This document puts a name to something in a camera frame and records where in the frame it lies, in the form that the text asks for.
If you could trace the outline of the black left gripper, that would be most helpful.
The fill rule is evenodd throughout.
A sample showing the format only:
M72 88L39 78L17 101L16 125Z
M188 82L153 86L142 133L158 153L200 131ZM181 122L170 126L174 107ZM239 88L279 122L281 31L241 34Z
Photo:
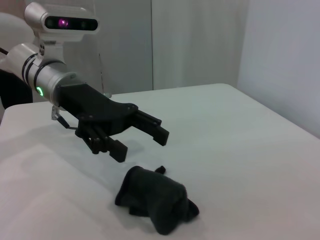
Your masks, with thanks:
M115 102L88 84L61 86L56 89L58 106L76 119L75 131L94 155L109 152L118 163L126 160L128 147L110 136L120 134L133 126L153 137L165 146L169 132L162 121L141 110L132 103Z

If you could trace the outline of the left wrist connector plug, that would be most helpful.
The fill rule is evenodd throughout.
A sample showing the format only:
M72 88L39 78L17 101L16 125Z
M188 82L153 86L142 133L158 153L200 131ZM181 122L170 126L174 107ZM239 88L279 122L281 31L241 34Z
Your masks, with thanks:
M60 108L58 106L53 105L51 109L51 119L53 121L57 121L60 116Z

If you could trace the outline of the dark blue rag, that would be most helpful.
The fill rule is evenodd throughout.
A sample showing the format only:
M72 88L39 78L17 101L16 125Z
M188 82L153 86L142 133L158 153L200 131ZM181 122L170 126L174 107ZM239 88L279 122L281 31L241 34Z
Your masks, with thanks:
M154 171L134 166L126 173L115 205L128 208L128 213L150 218L160 235L169 235L178 225L193 221L199 208L187 194L185 186L165 176L166 168Z

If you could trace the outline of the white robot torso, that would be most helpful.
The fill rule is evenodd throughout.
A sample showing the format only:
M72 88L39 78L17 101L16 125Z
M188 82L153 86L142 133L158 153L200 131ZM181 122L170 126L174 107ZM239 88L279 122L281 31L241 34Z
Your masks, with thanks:
M33 92L20 78L5 70L5 52L13 47L31 43L35 39L33 30L21 18L0 12L0 106L7 109L14 105L33 102Z

